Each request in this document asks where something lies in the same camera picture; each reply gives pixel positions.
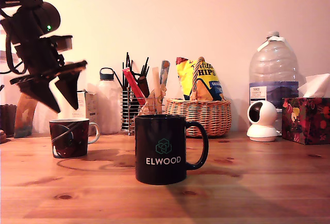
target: green logo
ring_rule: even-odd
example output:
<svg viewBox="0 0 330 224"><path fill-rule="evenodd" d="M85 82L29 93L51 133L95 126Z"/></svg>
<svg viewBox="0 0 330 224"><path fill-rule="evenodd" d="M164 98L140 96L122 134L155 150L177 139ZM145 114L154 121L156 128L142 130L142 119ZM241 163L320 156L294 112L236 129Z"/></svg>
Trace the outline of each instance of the green logo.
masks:
<svg viewBox="0 0 330 224"><path fill-rule="evenodd" d="M159 154L163 154L163 153L167 154L171 151L172 151L172 145L170 144L170 141L166 139L160 140L156 145L156 152Z"/></svg>

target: snack bag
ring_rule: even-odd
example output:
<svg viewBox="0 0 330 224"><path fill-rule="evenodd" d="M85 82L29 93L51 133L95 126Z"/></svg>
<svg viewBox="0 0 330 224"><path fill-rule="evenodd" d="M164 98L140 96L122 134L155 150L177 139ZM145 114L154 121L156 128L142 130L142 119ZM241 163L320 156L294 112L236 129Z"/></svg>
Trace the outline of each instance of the snack bag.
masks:
<svg viewBox="0 0 330 224"><path fill-rule="evenodd" d="M176 58L176 69L185 100L190 100L192 78L197 60ZM196 82L197 100L225 100L217 74L211 64L205 61L200 65Z"/></svg>

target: wooden table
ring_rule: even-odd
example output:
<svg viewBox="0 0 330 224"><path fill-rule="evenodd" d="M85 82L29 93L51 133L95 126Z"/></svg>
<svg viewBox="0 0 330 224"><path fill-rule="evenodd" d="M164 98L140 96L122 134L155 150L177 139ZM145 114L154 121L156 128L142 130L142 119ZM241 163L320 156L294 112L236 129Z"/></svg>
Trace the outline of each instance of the wooden table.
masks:
<svg viewBox="0 0 330 224"><path fill-rule="evenodd" d="M55 159L49 137L1 150L1 223L330 223L330 145L230 133L183 182L135 179L134 136L101 136L79 159ZM195 162L202 143L187 140Z"/></svg>

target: wicker basket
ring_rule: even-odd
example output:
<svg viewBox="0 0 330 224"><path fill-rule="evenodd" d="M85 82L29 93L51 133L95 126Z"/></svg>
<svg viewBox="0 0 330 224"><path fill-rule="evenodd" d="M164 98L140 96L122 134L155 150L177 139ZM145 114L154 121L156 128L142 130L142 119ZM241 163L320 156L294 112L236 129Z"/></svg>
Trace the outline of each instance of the wicker basket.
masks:
<svg viewBox="0 0 330 224"><path fill-rule="evenodd" d="M232 113L230 110L230 101L209 101L196 100L196 82L197 69L204 61L200 57L193 75L193 100L168 99L166 114L180 114L186 117L186 120L200 123L206 130L208 136L221 136L229 132L232 125ZM197 127L190 127L186 132L187 136L200 137L201 132Z"/></svg>

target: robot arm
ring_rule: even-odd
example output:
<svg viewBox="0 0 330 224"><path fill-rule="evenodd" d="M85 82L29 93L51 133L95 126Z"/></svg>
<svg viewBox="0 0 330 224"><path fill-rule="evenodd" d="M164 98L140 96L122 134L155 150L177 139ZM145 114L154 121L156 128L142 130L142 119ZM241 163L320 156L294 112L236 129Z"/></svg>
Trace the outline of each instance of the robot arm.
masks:
<svg viewBox="0 0 330 224"><path fill-rule="evenodd" d="M2 10L14 6L20 7L13 16L8 16ZM58 113L59 106L49 89L49 82L58 77L55 86L69 104L78 109L77 81L87 62L65 65L63 55L58 54L72 49L72 36L44 37L60 26L61 19L57 9L43 0L0 0L0 15L4 18L0 20L0 24L6 32L9 69L18 75L25 74L27 70L30 73L10 80L10 83L17 84L22 93ZM13 65L11 44L24 63L22 72Z"/></svg>

